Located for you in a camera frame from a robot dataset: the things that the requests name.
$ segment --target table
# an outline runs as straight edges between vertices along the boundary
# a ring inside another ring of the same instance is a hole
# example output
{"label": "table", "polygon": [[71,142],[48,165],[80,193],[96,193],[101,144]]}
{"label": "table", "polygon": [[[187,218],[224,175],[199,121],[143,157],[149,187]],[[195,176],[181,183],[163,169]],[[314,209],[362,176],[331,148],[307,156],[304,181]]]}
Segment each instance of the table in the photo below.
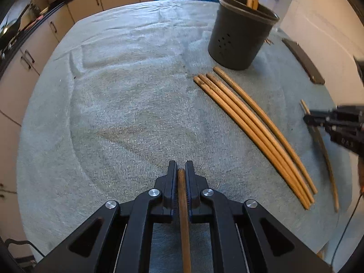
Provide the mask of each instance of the table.
{"label": "table", "polygon": [[[218,4],[165,0],[123,6],[77,22],[46,64],[21,130],[18,196],[28,239],[48,253],[107,200],[126,202],[193,160],[209,186],[261,203],[313,251],[332,236],[331,186],[302,117],[334,106],[325,86],[272,32],[245,71],[228,71],[278,126],[318,188],[305,211],[265,156],[193,82],[216,63],[207,52]],[[324,136],[339,192],[350,205],[347,151]],[[150,272],[182,272],[178,223],[155,225]],[[192,268],[212,272],[209,230],[192,225]]]}

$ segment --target cabinet handle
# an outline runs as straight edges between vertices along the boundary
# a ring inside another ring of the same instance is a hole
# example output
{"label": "cabinet handle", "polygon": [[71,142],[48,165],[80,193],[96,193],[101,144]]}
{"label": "cabinet handle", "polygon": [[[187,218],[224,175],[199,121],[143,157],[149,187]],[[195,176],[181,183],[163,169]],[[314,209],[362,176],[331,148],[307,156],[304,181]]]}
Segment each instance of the cabinet handle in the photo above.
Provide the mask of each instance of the cabinet handle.
{"label": "cabinet handle", "polygon": [[32,60],[32,63],[35,63],[35,61],[34,61],[34,58],[30,55],[30,53],[29,53],[29,51],[28,50],[25,50],[24,51],[24,55],[25,54],[28,54],[29,55],[29,57],[31,58],[31,60]]}
{"label": "cabinet handle", "polygon": [[51,21],[49,24],[50,24],[50,25],[52,25],[52,26],[54,27],[54,33],[57,33],[57,28],[56,28],[56,26],[54,25],[53,21]]}
{"label": "cabinet handle", "polygon": [[25,58],[25,56],[21,56],[21,58],[20,58],[21,60],[24,60],[26,63],[27,63],[27,65],[28,65],[28,70],[30,70],[31,68],[32,68],[32,66],[30,65],[30,63],[28,62],[28,60]]}

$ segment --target bolt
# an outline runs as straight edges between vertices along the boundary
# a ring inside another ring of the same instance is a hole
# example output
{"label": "bolt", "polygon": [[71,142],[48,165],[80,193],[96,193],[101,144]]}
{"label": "bolt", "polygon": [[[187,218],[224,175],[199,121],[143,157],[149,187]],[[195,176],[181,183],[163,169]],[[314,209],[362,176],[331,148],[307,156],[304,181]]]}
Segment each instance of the bolt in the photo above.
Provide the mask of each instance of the bolt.
{"label": "bolt", "polygon": [[116,203],[115,200],[109,200],[108,202],[105,203],[105,206],[108,209],[113,209],[116,207],[116,205],[118,205],[118,204]]}
{"label": "bolt", "polygon": [[249,199],[246,202],[246,206],[249,208],[256,208],[258,206],[258,203],[253,199]]}
{"label": "bolt", "polygon": [[207,197],[210,197],[212,195],[214,195],[214,190],[212,189],[205,189],[202,191],[203,195],[207,196]]}
{"label": "bolt", "polygon": [[152,196],[152,197],[156,197],[156,196],[158,196],[158,195],[159,195],[159,193],[160,193],[160,191],[159,191],[158,189],[151,189],[151,190],[149,190],[149,192],[148,192],[148,194],[149,194],[150,196]]}

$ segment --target black pan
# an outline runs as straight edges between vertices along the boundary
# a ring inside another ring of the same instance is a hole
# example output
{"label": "black pan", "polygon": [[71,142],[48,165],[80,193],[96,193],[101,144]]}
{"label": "black pan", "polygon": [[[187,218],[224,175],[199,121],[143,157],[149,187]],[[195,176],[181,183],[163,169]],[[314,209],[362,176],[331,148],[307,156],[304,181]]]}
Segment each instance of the black pan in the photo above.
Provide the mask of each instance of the black pan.
{"label": "black pan", "polygon": [[21,17],[24,15],[25,11],[29,8],[30,3],[24,8],[20,16],[16,21],[10,22],[7,26],[3,28],[0,33],[0,50],[3,50],[8,46],[12,38],[16,36],[20,28]]}

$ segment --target black plastic pot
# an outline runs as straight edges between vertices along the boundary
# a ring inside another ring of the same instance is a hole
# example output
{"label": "black plastic pot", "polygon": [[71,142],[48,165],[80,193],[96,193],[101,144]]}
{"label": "black plastic pot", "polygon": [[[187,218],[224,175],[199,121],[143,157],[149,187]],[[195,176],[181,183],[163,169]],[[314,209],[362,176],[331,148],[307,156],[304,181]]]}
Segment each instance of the black plastic pot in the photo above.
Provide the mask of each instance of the black plastic pot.
{"label": "black plastic pot", "polygon": [[247,7],[246,0],[219,2],[209,42],[209,54],[228,69],[245,70],[279,17],[260,4],[257,10]]}

